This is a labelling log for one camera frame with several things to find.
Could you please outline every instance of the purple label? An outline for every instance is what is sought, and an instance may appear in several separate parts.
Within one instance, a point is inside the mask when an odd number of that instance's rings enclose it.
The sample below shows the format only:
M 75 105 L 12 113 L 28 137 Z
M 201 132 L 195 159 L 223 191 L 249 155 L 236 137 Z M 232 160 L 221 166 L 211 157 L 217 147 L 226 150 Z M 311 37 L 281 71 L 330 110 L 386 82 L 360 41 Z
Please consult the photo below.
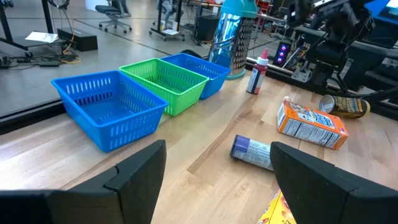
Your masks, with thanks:
M 234 151 L 238 150 L 246 153 L 248 151 L 249 143 L 250 143 L 249 138 L 237 135 Z

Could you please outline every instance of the concrete floor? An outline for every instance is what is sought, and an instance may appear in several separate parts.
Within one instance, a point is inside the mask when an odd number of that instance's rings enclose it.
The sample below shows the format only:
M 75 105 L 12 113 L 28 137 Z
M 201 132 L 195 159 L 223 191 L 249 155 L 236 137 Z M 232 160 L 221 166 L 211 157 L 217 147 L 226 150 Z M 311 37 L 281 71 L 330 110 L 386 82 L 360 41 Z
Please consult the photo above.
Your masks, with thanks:
M 123 30 L 109 29 L 109 33 L 98 29 L 100 21 L 107 17 L 85 8 L 84 1 L 71 1 L 73 24 L 77 29 L 85 30 L 97 36 L 98 50 L 79 52 L 81 63 L 75 65 L 61 65 L 55 68 L 16 67 L 9 70 L 0 70 L 0 116 L 13 111 L 28 108 L 59 98 L 51 80 L 58 77 L 81 75 L 118 69 L 121 65 L 138 62 L 148 58 L 164 57 L 190 49 L 205 56 L 209 47 L 195 45 L 189 37 L 185 42 L 179 39 L 169 39 L 164 42 L 160 35 L 148 31 L 152 22 L 157 18 L 156 0 L 129 0 L 129 9 L 132 17 L 123 22 L 131 24 L 132 31 L 123 34 Z M 14 0 L 14 8 L 6 8 L 11 33 L 13 36 L 28 36 L 33 30 L 46 32 L 42 3 L 40 0 Z M 194 12 L 184 7 L 182 24 L 192 23 Z M 65 15 L 60 17 L 59 11 L 52 9 L 54 27 L 68 27 Z M 271 55 L 275 54 L 278 41 L 264 45 L 272 40 L 268 35 L 259 33 L 256 41 L 251 41 L 248 57 L 257 58 L 265 47 Z M 0 42 L 0 50 L 14 55 L 23 56 L 24 51 Z M 48 55 L 53 49 L 47 46 L 34 47 L 30 51 L 34 56 Z

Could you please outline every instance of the yellow package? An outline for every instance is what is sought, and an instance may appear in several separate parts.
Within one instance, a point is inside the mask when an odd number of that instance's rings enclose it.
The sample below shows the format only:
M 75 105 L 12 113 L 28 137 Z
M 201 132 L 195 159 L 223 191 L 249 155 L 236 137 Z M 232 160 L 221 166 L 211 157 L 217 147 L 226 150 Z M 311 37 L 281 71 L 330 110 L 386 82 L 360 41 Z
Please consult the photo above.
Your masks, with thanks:
M 281 191 L 278 191 L 257 224 L 296 224 Z

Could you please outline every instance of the green plastic basket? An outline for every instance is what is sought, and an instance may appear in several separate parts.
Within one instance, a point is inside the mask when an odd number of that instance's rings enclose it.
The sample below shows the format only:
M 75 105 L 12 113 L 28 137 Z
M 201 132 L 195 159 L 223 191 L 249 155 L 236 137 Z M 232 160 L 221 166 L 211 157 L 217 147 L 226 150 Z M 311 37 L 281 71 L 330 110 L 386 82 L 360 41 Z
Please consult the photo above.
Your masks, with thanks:
M 176 116 L 199 100 L 209 78 L 153 58 L 119 68 L 169 102 L 165 112 Z

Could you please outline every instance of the white paper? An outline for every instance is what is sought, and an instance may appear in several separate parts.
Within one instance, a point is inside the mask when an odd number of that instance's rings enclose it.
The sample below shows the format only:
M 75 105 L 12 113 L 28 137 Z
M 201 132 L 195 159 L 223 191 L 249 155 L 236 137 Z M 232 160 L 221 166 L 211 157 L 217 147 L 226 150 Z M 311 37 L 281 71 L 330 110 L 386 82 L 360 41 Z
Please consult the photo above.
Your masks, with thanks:
M 48 34 L 43 32 L 32 32 L 25 40 L 34 40 L 45 43 L 52 43 L 58 39 L 58 34 Z
M 165 34 L 168 34 L 168 35 L 175 35 L 175 34 L 178 34 L 177 31 L 172 30 L 172 29 L 163 30 L 162 32 L 165 33 Z

